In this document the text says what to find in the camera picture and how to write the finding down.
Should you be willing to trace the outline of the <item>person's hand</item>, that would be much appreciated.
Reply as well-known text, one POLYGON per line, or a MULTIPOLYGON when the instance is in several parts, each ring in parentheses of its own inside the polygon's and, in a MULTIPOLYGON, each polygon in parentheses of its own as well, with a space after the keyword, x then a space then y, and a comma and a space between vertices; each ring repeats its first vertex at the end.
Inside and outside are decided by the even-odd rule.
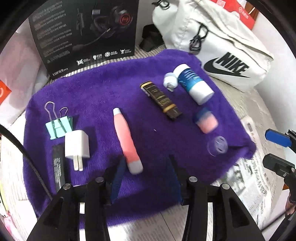
POLYGON ((285 213, 286 215, 292 215, 295 212, 295 205, 290 202, 290 196, 291 194, 289 193, 287 202, 285 204, 285 213))

